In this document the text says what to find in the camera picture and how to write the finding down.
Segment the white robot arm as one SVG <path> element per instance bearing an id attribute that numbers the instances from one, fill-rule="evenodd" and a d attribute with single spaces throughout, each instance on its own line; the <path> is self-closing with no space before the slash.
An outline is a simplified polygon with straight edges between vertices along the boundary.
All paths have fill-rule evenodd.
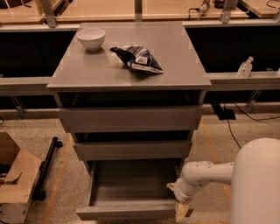
<path id="1" fill-rule="evenodd" d="M 210 182 L 231 186 L 229 224 L 280 224 L 280 140 L 250 141 L 230 163 L 186 163 L 167 185 L 178 201 L 178 219 L 186 214 L 184 204 Z"/>

